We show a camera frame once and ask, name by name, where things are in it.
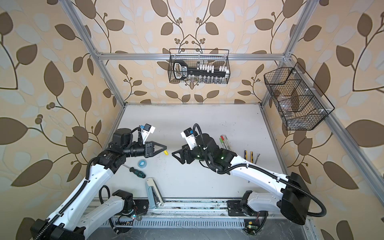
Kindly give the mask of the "white marker green end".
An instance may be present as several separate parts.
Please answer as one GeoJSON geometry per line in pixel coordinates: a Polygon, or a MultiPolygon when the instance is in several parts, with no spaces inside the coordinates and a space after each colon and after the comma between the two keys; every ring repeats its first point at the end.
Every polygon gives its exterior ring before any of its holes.
{"type": "Polygon", "coordinates": [[[226,144],[225,144],[225,142],[224,142],[222,137],[220,137],[220,142],[221,142],[223,148],[227,150],[228,148],[227,148],[227,146],[226,146],[226,144]]]}

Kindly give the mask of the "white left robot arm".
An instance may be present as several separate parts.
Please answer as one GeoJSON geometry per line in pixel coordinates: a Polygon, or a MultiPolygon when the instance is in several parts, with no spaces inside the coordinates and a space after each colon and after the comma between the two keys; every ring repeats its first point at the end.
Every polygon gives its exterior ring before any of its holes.
{"type": "Polygon", "coordinates": [[[106,182],[125,164],[128,157],[151,158],[167,147],[147,141],[155,127],[146,124],[133,130],[122,128],[113,134],[107,148],[93,158],[86,176],[70,196],[46,220],[38,219],[30,228],[35,240],[86,240],[97,228],[116,214],[134,216],[137,208],[132,193],[117,190],[99,207],[84,214],[106,182]]]}

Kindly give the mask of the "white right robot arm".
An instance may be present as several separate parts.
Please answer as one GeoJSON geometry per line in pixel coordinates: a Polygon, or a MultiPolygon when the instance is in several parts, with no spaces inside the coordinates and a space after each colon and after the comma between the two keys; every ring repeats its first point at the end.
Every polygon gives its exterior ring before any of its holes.
{"type": "Polygon", "coordinates": [[[310,192],[300,175],[267,170],[233,151],[220,148],[212,137],[202,132],[198,124],[181,132],[181,136],[186,145],[172,153],[181,164],[197,160],[218,175],[240,177],[271,194],[263,198],[254,191],[246,191],[237,207],[242,214],[252,216],[279,211],[298,225],[304,225],[307,217],[321,218],[327,214],[325,205],[310,192]]]}

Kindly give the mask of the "blue tape roll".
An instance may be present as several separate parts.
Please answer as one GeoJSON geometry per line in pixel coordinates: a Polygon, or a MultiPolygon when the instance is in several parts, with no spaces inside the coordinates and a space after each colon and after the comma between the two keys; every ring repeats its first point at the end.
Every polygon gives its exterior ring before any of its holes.
{"type": "Polygon", "coordinates": [[[147,166],[147,161],[142,159],[142,160],[139,160],[138,162],[138,167],[141,168],[141,169],[144,169],[145,167],[147,166]]]}

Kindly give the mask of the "green black screwdriver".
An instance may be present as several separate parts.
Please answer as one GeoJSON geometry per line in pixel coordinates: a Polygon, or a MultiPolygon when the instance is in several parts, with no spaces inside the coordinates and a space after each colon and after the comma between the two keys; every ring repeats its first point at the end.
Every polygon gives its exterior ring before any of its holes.
{"type": "Polygon", "coordinates": [[[141,178],[141,179],[145,179],[146,178],[146,174],[140,170],[137,170],[133,167],[129,168],[130,172],[133,173],[134,175],[136,175],[137,177],[141,178]]]}

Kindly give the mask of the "blue white stapler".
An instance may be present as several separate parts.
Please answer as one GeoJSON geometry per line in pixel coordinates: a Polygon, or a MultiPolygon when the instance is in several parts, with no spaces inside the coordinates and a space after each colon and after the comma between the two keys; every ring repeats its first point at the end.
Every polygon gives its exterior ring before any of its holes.
{"type": "Polygon", "coordinates": [[[162,207],[165,204],[159,188],[153,178],[148,178],[146,180],[146,191],[149,201],[149,209],[162,207]]]}

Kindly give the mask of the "yellow black pliers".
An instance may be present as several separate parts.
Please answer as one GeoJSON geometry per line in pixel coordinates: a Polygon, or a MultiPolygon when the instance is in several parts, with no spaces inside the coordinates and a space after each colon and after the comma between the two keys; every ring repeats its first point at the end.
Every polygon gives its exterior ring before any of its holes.
{"type": "Polygon", "coordinates": [[[254,152],[253,151],[247,151],[247,150],[244,150],[244,157],[245,157],[245,160],[250,162],[250,163],[253,163],[254,162],[254,152]]]}

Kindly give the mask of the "black socket holder tool set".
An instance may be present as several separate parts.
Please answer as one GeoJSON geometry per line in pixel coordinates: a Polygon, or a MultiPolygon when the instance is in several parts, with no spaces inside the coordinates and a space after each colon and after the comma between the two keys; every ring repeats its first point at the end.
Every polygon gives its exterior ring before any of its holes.
{"type": "Polygon", "coordinates": [[[172,63],[171,73],[177,80],[223,80],[229,79],[231,72],[227,66],[215,67],[214,65],[195,62],[187,64],[183,60],[176,60],[172,63]]]}

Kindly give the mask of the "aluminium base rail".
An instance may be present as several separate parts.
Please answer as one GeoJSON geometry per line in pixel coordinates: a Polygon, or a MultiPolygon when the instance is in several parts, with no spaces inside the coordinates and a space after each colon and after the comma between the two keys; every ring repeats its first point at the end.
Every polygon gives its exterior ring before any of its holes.
{"type": "Polygon", "coordinates": [[[136,218],[117,214],[112,223],[117,228],[157,229],[244,229],[260,224],[265,213],[247,216],[240,211],[238,199],[167,199],[165,203],[149,208],[145,198],[135,199],[136,218]]]}

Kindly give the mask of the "aluminium frame corner post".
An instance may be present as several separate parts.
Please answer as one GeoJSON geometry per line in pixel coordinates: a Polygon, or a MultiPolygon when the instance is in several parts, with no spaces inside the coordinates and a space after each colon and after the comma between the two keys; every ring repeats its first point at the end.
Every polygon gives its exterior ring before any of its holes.
{"type": "Polygon", "coordinates": [[[92,59],[95,61],[95,65],[100,70],[102,76],[104,77],[104,80],[108,87],[110,87],[111,92],[114,94],[114,96],[117,99],[117,103],[121,107],[125,107],[126,103],[120,93],[120,90],[118,89],[117,85],[115,84],[112,76],[110,75],[106,65],[103,63],[103,61],[98,57],[98,50],[95,47],[95,45],[92,42],[92,39],[88,35],[88,32],[83,25],[80,17],[77,15],[75,7],[71,1],[59,1],[61,4],[64,12],[68,16],[69,20],[73,24],[74,28],[76,29],[77,33],[79,34],[79,37],[83,41],[83,44],[85,45],[87,51],[90,53],[92,59]]]}

